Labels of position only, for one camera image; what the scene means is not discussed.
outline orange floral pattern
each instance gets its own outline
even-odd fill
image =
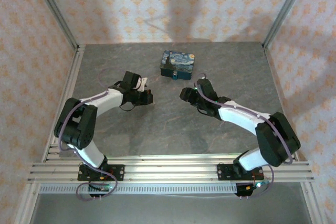
[[[13,223],[74,55],[44,0],[0,0],[0,222]]]
[[[286,116],[336,222],[336,0],[297,0],[270,46]]]
[[[262,41],[284,1],[56,0],[80,44]]]

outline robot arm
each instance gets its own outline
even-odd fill
[[[80,102],[88,101],[71,115],[61,140],[69,147],[76,149],[86,163],[104,170],[107,159],[92,140],[96,118],[127,102],[131,102],[134,106],[153,103],[151,90],[144,90],[146,81],[147,78],[141,78],[140,75],[127,71],[123,80],[110,86],[106,92],[81,100],[68,99],[57,121],[54,135],[59,136],[60,129],[70,111]]]
[[[204,99],[197,89],[201,89],[202,94],[208,99]],[[271,122],[281,134],[291,154],[301,146],[282,113],[276,112],[272,115],[260,113],[245,108],[230,98],[218,97],[210,81],[206,78],[199,79],[195,89],[184,88],[180,98],[197,107],[198,110],[205,111],[208,116],[234,123],[257,136],[259,148],[247,151],[234,160],[234,171],[239,176],[256,167],[268,164],[278,167],[288,158],[285,147],[269,124],[265,122],[265,119]]]

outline gray marble floor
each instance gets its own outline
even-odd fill
[[[131,112],[112,109],[97,118],[94,141],[109,157],[123,155],[240,153],[257,146],[256,138],[231,123],[201,115],[179,98],[193,80],[160,74],[164,50],[195,55],[193,77],[205,72],[219,96],[260,112],[281,111],[268,62],[258,42],[198,42],[87,45],[73,97],[103,91],[97,74],[113,67],[102,80],[112,85],[126,70],[148,77],[155,105]]]

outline black bracket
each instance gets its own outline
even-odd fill
[[[125,175],[125,165],[105,165],[104,170],[108,173],[111,173],[113,176],[117,178],[117,181],[123,181],[124,175]],[[96,172],[95,170],[92,170],[85,164],[79,165],[79,172],[78,172],[78,181],[112,181],[113,178],[111,178],[108,175],[101,174]]]
[[[218,180],[264,180],[264,172],[261,167],[255,168],[245,174],[237,174],[233,169],[233,164],[217,165]]]

